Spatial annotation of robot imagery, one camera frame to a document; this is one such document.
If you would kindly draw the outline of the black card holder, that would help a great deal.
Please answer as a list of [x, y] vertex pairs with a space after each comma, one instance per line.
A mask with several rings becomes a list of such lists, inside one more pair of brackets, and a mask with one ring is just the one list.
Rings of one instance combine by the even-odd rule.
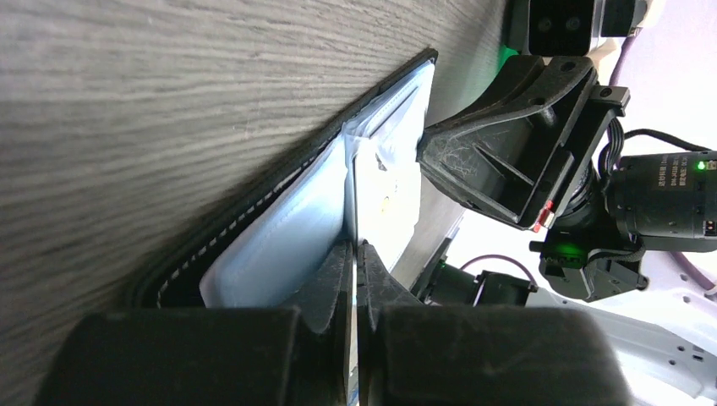
[[152, 260], [131, 284], [127, 303], [273, 307], [309, 281], [334, 243], [362, 243], [354, 158], [374, 152], [388, 166], [417, 163], [437, 59], [434, 49], [420, 52]]

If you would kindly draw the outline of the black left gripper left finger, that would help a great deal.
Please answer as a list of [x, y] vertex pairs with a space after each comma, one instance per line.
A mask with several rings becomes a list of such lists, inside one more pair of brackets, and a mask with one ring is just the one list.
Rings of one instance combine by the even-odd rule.
[[39, 405], [344, 405], [353, 247], [334, 245], [285, 304], [88, 315]]

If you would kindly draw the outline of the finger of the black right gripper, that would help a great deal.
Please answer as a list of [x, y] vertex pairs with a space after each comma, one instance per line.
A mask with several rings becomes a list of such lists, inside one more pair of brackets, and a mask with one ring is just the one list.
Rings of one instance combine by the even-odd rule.
[[594, 153], [630, 98], [600, 84], [589, 58], [512, 56], [476, 101], [424, 131], [421, 173], [471, 211], [549, 227], [597, 190]]

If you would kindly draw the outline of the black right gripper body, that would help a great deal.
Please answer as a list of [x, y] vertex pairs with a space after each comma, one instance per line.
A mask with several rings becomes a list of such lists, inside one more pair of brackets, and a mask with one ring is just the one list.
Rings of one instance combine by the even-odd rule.
[[586, 302], [644, 290], [649, 251], [716, 249], [715, 151], [624, 156], [606, 189], [590, 179], [533, 242], [553, 290]]

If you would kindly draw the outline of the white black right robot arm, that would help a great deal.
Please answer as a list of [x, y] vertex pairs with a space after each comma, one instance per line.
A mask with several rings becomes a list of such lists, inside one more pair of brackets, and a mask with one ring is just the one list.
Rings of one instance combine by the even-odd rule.
[[511, 56], [475, 102], [425, 130], [421, 171], [471, 211], [545, 228], [530, 245], [552, 288], [542, 301], [584, 301], [626, 365], [715, 398], [715, 337], [594, 307], [656, 285], [641, 272], [649, 251], [716, 248], [715, 152], [653, 131], [676, 151], [624, 155], [629, 99], [602, 86], [588, 58]]

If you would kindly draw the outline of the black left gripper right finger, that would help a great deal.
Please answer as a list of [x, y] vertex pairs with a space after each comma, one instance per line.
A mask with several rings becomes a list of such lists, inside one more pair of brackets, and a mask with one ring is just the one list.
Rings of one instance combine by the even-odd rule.
[[357, 250], [363, 405], [629, 405], [605, 334], [585, 312], [430, 306]]

